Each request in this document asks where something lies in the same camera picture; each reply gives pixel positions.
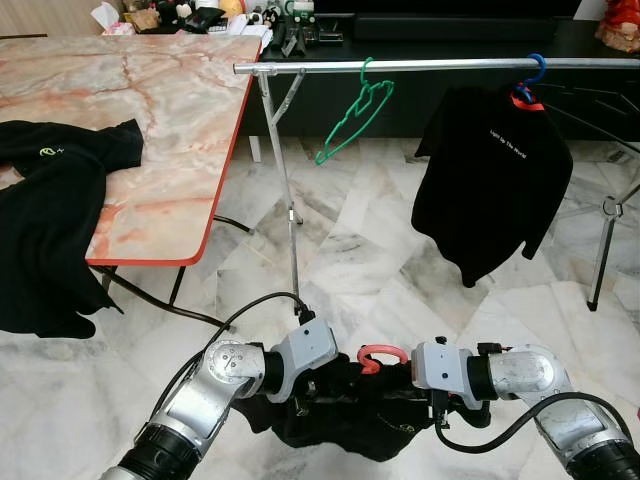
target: black jacket on table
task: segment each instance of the black jacket on table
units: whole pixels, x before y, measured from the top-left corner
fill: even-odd
[[[433,238],[466,287],[518,249],[532,259],[560,206],[573,160],[540,103],[509,89],[451,89],[416,156],[431,156],[411,224]]]
[[[0,190],[0,329],[89,338],[81,314],[116,307],[85,255],[104,204],[106,174],[140,166],[135,120],[100,131],[0,123],[0,164],[25,179]]]

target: cable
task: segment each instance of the cable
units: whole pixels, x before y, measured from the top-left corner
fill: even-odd
[[[618,422],[618,425],[620,426],[620,430],[622,430],[622,433],[624,433],[625,436],[629,439],[629,442],[633,444],[633,440],[631,439],[631,432],[629,432],[629,427],[627,427],[627,424],[624,422],[624,419],[618,413],[618,411],[613,407],[613,405],[611,405],[609,402],[605,400],[602,400],[599,397],[596,397],[595,395],[589,395],[588,393],[582,393],[582,392],[558,393],[556,395],[552,395],[550,397],[545,398],[540,403],[531,407],[527,412],[524,413],[524,415],[522,415],[515,422],[513,422],[511,426],[507,428],[504,432],[502,432],[499,436],[497,436],[490,442],[485,443],[483,445],[459,445],[455,442],[452,442],[451,440],[446,438],[442,433],[442,426],[440,425],[439,421],[436,421],[435,423],[436,435],[438,435],[438,438],[440,439],[440,441],[444,443],[447,447],[453,450],[457,450],[458,452],[487,453],[491,450],[498,448],[500,445],[502,445],[511,437],[513,437],[513,435],[518,430],[520,430],[529,420],[534,418],[536,415],[538,415],[542,410],[547,408],[549,405],[559,402],[561,400],[570,400],[570,399],[587,400],[589,402],[597,403],[598,405],[607,409],[607,411],[613,416],[616,422]]]
[[[169,396],[169,393],[171,393],[171,390],[173,389],[173,387],[185,375],[185,372],[187,372],[190,368],[195,367],[195,365],[197,365],[197,363],[200,361],[200,358],[202,357],[202,355],[204,355],[205,350],[207,348],[209,348],[211,346],[211,344],[213,344],[213,342],[215,342],[216,340],[218,340],[218,338],[220,338],[220,335],[222,335],[222,332],[224,332],[236,320],[236,318],[238,318],[240,315],[245,313],[247,310],[250,310],[251,308],[255,307],[256,305],[258,305],[258,304],[260,304],[262,302],[265,302],[267,300],[270,300],[272,298],[276,298],[276,297],[289,297],[289,298],[293,299],[298,304],[298,307],[300,307],[300,310],[301,310],[300,316],[301,316],[301,318],[302,318],[303,315],[305,315],[306,313],[309,312],[309,308],[302,301],[302,299],[300,299],[299,296],[297,296],[297,295],[295,295],[293,293],[289,293],[289,292],[269,293],[268,295],[264,295],[264,296],[262,296],[262,297],[260,297],[260,298],[258,298],[256,300],[254,300],[253,302],[248,303],[244,307],[242,307],[236,313],[231,315],[227,319],[227,321],[224,322],[220,328],[218,328],[216,333],[213,334],[213,336],[207,342],[207,344],[204,346],[204,348],[202,348],[202,350],[200,350],[198,353],[193,355],[189,360],[187,360],[185,362],[185,364],[182,365],[182,367],[180,367],[180,370],[178,370],[176,372],[176,374],[171,378],[171,380],[169,380],[169,383],[167,384],[166,387],[164,387],[164,390],[160,394],[160,397],[158,398],[158,401],[154,405],[152,413],[151,413],[151,416],[149,417],[149,419],[151,419],[156,413],[158,413],[158,411],[162,407],[162,404],[164,403],[164,401]]]

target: yellow logo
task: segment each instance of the yellow logo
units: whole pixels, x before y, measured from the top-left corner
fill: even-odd
[[[53,157],[54,155],[57,155],[58,153],[63,153],[63,152],[64,152],[63,148],[59,148],[58,150],[54,150],[53,148],[45,147],[45,148],[41,148],[40,149],[40,156],[41,157],[44,157],[44,156]]]

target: plastic hanger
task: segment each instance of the plastic hanger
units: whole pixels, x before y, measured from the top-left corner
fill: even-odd
[[[538,65],[540,65],[540,71],[538,72],[538,75],[536,75],[535,77],[527,78],[522,83],[519,83],[518,85],[516,85],[515,90],[520,92],[522,96],[527,100],[527,103],[531,105],[532,103],[534,103],[534,100],[533,100],[533,97],[531,96],[531,90],[529,90],[528,87],[529,85],[538,83],[540,80],[544,78],[544,75],[547,72],[547,61],[539,53],[530,53],[529,55],[527,55],[527,58],[533,58],[535,61],[537,61]]]
[[[391,80],[384,80],[382,82],[374,83],[373,85],[369,84],[369,82],[364,78],[365,70],[367,69],[367,64],[372,62],[373,58],[369,57],[364,61],[364,65],[362,65],[362,69],[360,70],[360,84],[362,85],[362,89],[360,90],[360,96],[357,98],[355,102],[349,107],[349,109],[345,112],[344,118],[340,120],[331,133],[327,137],[324,142],[324,150],[318,152],[315,158],[316,165],[322,165],[324,162],[333,157],[336,153],[342,150],[344,147],[353,142],[363,131],[365,128],[369,126],[369,124],[373,121],[374,118],[380,113],[382,107],[385,106],[391,95],[393,94],[393,89],[395,87],[395,83]],[[373,103],[373,96],[378,90],[386,89],[385,97],[382,99],[382,102],[378,105],[378,108],[375,109],[369,120],[365,122],[362,127],[358,129],[356,133],[351,135],[349,139],[347,139],[342,144],[338,145],[333,150],[329,151],[329,144],[333,137],[338,133],[338,131],[349,121],[351,116],[354,118],[360,117],[363,113],[365,113],[371,104]]]

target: wall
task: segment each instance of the wall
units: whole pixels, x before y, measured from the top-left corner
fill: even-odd
[[[601,20],[606,9],[606,0],[582,0],[574,18],[576,20]]]
[[[120,0],[108,0],[121,9]],[[0,37],[11,35],[99,34],[91,10],[100,0],[0,0]]]

